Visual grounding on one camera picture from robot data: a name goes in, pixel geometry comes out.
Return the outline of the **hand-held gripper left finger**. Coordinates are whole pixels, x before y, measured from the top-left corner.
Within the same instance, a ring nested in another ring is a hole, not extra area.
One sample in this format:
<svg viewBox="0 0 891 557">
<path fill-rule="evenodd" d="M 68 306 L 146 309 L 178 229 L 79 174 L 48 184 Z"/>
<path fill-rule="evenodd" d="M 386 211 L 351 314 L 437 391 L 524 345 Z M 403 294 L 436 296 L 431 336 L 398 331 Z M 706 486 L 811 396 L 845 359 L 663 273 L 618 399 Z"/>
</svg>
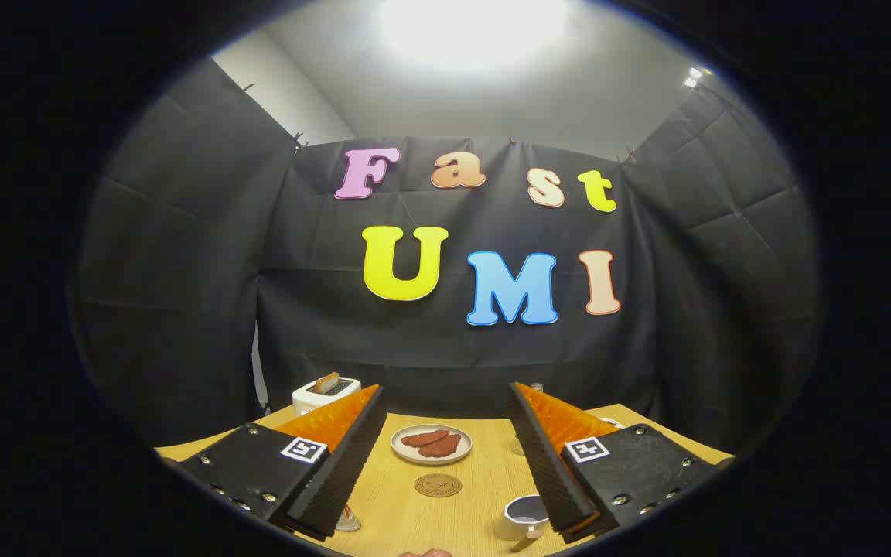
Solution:
<svg viewBox="0 0 891 557">
<path fill-rule="evenodd" d="M 371 385 L 273 428 L 244 424 L 176 471 L 245 514 L 324 542 L 381 434 L 383 392 Z"/>
</svg>

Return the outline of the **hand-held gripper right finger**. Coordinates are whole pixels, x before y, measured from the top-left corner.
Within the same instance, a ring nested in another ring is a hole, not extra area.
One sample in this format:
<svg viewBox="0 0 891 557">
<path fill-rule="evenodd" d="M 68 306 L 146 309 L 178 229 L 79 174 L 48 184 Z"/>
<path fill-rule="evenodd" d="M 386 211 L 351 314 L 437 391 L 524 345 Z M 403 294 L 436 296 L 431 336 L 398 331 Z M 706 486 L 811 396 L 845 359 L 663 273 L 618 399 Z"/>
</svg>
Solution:
<svg viewBox="0 0 891 557">
<path fill-rule="evenodd" d="M 668 510 L 732 465 L 647 422 L 619 427 L 512 383 L 507 415 L 549 524 L 567 543 L 615 535 Z"/>
</svg>

